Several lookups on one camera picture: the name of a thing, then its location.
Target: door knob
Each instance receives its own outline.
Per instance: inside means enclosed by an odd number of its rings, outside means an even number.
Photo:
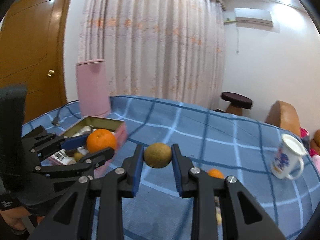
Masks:
[[[54,75],[54,70],[53,69],[50,69],[49,71],[48,71],[48,73],[47,73],[47,76],[48,77],[51,77],[51,76],[53,76]]]

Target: silver screw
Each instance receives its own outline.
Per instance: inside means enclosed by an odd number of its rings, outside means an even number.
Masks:
[[[237,178],[235,176],[228,176],[227,177],[227,180],[230,182],[230,183],[235,183],[237,181]]]
[[[124,174],[124,168],[120,167],[120,168],[116,168],[115,169],[115,173],[120,175],[120,174]]]
[[[192,167],[190,169],[191,173],[193,174],[199,174],[200,173],[200,169],[198,167]]]
[[[86,182],[88,181],[88,177],[86,177],[86,176],[81,176],[81,177],[78,179],[78,181],[79,181],[80,183],[86,183]]]

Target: white air conditioner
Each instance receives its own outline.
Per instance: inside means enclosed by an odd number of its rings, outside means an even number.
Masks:
[[[267,10],[235,8],[235,13],[236,13],[236,20],[238,22],[273,26],[271,14]]]

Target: cup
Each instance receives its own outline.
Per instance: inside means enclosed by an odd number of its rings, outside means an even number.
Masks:
[[[304,162],[302,157],[307,154],[304,146],[296,138],[289,134],[283,133],[281,135],[281,144],[278,148],[278,152],[275,154],[275,158],[271,163],[271,171],[279,179],[296,179],[298,178],[304,169]],[[297,162],[300,162],[300,171],[292,177],[290,172],[296,166]]]

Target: mug lid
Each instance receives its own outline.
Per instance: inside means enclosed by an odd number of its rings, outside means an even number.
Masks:
[[[301,142],[299,142],[295,137],[283,133],[281,135],[282,141],[289,147],[296,155],[304,156],[306,155],[306,150]]]

